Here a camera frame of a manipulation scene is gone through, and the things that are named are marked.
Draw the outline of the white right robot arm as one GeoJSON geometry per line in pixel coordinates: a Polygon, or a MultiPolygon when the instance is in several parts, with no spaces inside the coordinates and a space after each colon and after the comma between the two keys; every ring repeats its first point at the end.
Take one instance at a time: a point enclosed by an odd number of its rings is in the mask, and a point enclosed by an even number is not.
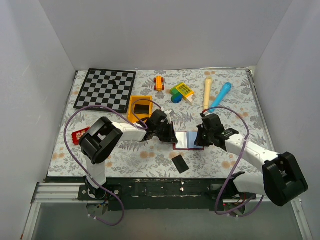
{"type": "Polygon", "coordinates": [[[233,128],[225,129],[218,115],[202,114],[202,124],[197,126],[195,145],[215,146],[247,161],[260,171],[251,176],[245,172],[231,173],[218,196],[227,194],[237,199],[243,193],[268,197],[276,206],[282,207],[309,189],[308,183],[295,158],[289,152],[277,153],[267,150],[241,135],[233,128]]]}

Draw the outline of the red leather card holder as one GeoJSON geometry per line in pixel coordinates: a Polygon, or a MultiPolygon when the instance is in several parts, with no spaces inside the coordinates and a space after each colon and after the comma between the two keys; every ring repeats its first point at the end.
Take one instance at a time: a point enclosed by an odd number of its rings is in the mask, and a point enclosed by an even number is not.
{"type": "Polygon", "coordinates": [[[172,145],[174,150],[204,150],[204,147],[195,145],[196,131],[176,131],[175,136],[178,143],[172,145]]]}

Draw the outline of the black credit card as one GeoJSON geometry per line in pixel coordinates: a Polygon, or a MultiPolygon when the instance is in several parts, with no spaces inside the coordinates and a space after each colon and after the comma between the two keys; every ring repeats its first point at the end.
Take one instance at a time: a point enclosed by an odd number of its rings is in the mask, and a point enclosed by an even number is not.
{"type": "Polygon", "coordinates": [[[180,174],[188,171],[190,168],[188,167],[186,161],[182,157],[182,155],[178,155],[172,159],[172,162],[174,163],[176,169],[180,174]]]}

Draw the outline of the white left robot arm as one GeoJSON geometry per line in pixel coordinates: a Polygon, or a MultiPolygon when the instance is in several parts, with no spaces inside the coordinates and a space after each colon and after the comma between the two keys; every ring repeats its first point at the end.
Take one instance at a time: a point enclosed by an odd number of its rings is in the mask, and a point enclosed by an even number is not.
{"type": "Polygon", "coordinates": [[[106,196],[105,161],[118,142],[146,142],[157,137],[164,143],[178,143],[174,124],[165,112],[157,109],[150,117],[135,123],[117,123],[101,117],[79,140],[86,160],[85,184],[95,200],[106,196]]]}

